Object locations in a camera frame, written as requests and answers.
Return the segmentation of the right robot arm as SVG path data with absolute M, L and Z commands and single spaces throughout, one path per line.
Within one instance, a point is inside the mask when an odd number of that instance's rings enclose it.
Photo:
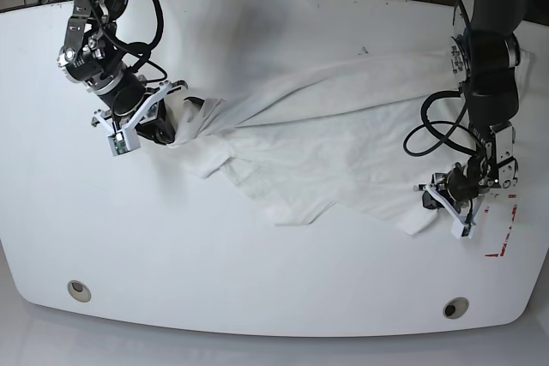
M 57 64 L 74 83 L 94 93 L 107 110 L 97 111 L 93 124 L 109 129 L 115 154 L 133 149 L 131 138 L 173 144 L 176 129 L 168 117 L 167 94 L 185 87 L 171 83 L 166 71 L 151 59 L 161 41 L 165 22 L 160 0 L 151 0 L 156 28 L 149 42 L 124 42 L 117 21 L 128 0 L 74 0 Z

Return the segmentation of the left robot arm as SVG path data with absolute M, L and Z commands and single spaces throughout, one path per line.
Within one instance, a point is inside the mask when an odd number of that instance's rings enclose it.
M 468 156 L 466 164 L 435 173 L 417 188 L 424 208 L 443 208 L 467 227 L 483 195 L 517 182 L 511 120 L 519 111 L 522 52 L 515 31 L 527 9 L 528 0 L 455 0 L 450 58 L 458 88 L 425 99 L 420 127 L 436 141 L 420 152 L 405 151 L 419 158 L 446 146 Z

